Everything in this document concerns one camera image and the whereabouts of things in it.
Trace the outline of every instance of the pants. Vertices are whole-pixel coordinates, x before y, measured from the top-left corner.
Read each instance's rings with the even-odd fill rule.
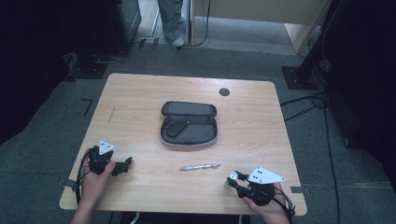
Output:
[[[163,22],[163,36],[165,40],[173,42],[180,37],[177,29],[181,17],[183,0],[158,0],[161,21]]]

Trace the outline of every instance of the shoe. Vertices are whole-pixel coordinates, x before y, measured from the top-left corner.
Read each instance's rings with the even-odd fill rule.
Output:
[[[174,42],[172,42],[172,45],[173,46],[175,46],[175,47],[181,47],[181,46],[183,46],[185,43],[184,43],[184,40],[181,38],[181,37],[179,37],[177,40],[175,40]]]
[[[178,23],[182,23],[185,20],[186,20],[186,17],[184,16],[183,13],[181,13],[180,19],[178,19]]]

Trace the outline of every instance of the silver pen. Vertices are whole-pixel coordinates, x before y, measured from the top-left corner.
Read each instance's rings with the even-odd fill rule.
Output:
[[[203,164],[203,165],[194,165],[194,166],[184,166],[181,167],[180,171],[190,171],[190,170],[199,170],[199,169],[206,169],[206,168],[218,168],[220,163],[211,163],[211,164]]]

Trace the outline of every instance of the black circle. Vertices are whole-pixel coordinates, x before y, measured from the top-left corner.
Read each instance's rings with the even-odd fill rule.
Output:
[[[229,91],[228,89],[226,89],[226,88],[221,88],[220,91],[219,91],[219,93],[220,93],[220,95],[222,95],[222,96],[228,96],[228,95],[230,95],[230,91]]]

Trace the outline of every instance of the hand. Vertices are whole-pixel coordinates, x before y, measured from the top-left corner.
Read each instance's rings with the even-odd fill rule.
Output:
[[[279,183],[275,183],[274,187],[276,188],[275,198],[281,203],[283,203],[283,205],[285,205],[285,198],[283,197],[282,194],[280,194],[279,191],[279,189],[283,191],[282,187],[280,186]],[[269,202],[264,206],[258,206],[251,199],[247,197],[243,198],[242,200],[247,204],[247,207],[251,211],[262,216],[262,218],[267,224],[289,224],[288,217],[286,216],[286,213],[283,211],[283,208],[274,200],[272,200],[271,202]]]
[[[115,166],[116,163],[110,161],[105,170],[100,175],[97,175],[90,172],[88,158],[84,161],[81,200],[71,223],[91,223],[93,210],[105,193],[108,179],[111,177]]]

